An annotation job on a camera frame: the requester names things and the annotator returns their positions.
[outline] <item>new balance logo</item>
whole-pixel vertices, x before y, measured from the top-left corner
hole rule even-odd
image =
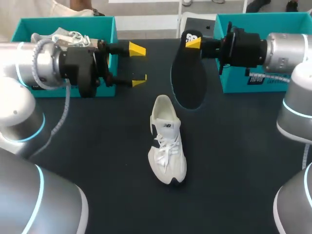
[[[192,34],[188,33],[188,34],[186,35],[186,42],[195,40],[195,39],[197,39],[197,38],[198,38],[198,37],[197,37],[196,35],[192,35]]]

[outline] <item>shoelace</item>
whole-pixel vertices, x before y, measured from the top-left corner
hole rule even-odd
[[[165,139],[161,134],[158,134],[156,136],[156,140],[159,142],[160,145],[156,163],[164,166],[165,171],[167,169],[169,157],[171,155],[176,155],[179,152],[180,143],[177,141],[178,138],[179,137],[177,137],[175,140],[169,140]]]
[[[87,35],[83,36],[81,33],[76,32],[76,31],[71,31],[68,33],[68,35],[72,37],[73,39],[78,39],[78,41],[74,43],[68,43],[68,45],[86,47],[91,44],[90,38]]]

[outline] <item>white cable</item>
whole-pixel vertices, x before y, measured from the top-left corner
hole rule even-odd
[[[306,144],[306,146],[304,147],[303,158],[302,158],[302,169],[305,169],[307,167],[309,148],[310,148],[310,144]]]
[[[259,78],[269,78],[269,79],[277,79],[277,80],[280,80],[280,81],[283,81],[283,82],[286,82],[286,83],[289,83],[291,81],[291,79],[289,78],[285,78],[285,77],[281,77],[281,76],[272,76],[272,75],[266,75],[266,74],[261,74],[261,73],[252,73],[250,72],[249,73],[249,76],[250,77],[259,77]]]
[[[180,24],[181,24],[181,15],[182,15],[182,1],[179,1],[179,9],[177,15],[177,29],[176,29],[176,38],[180,38]]]
[[[70,88],[71,88],[71,85],[70,85],[69,79],[66,79],[66,97],[65,97],[64,111],[57,125],[51,131],[52,136],[54,136],[59,131],[59,129],[61,128],[61,126],[63,125],[63,123],[65,122],[67,118],[68,110],[69,110],[69,102],[70,102]]]
[[[53,43],[53,41],[51,41],[50,39],[44,39],[44,40],[38,41],[38,43],[36,44],[36,46],[34,48],[33,65],[31,67],[31,71],[32,71],[33,77],[35,79],[35,82],[37,83],[37,85],[39,85],[40,88],[46,89],[46,90],[55,90],[59,87],[50,87],[48,85],[45,85],[43,82],[41,82],[41,80],[38,76],[38,65],[37,65],[38,55],[41,52],[44,45],[49,44],[49,43]]]
[[[34,79],[36,81],[36,83],[39,85],[39,87],[41,87],[42,89],[46,89],[46,90],[55,90],[57,88],[61,88],[64,87],[64,85],[66,86],[66,97],[65,97],[65,105],[64,105],[64,110],[63,110],[63,114],[60,118],[60,120],[58,121],[57,125],[54,127],[54,129],[51,131],[51,136],[55,135],[58,130],[61,128],[61,126],[63,125],[63,123],[66,120],[66,117],[68,115],[68,110],[69,110],[69,102],[70,102],[70,89],[71,89],[71,85],[69,82],[69,79],[65,80],[65,84],[59,87],[50,87],[45,85],[44,83],[41,82],[41,80],[39,79],[38,76],[38,66],[37,66],[37,58],[38,55],[40,53],[40,51],[42,50],[43,46],[45,44],[48,43],[53,43],[50,39],[45,39],[45,40],[40,40],[37,45],[34,48],[34,56],[33,56],[33,66],[32,66],[32,74],[34,76]]]

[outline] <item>sticker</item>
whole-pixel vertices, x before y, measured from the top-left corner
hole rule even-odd
[[[264,77],[249,77],[248,79],[248,85],[260,85],[264,82]]]

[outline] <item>white sneaker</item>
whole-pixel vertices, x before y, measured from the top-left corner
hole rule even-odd
[[[156,98],[151,115],[152,147],[148,160],[157,178],[165,184],[179,184],[186,175],[186,159],[180,136],[181,121],[166,95]]]

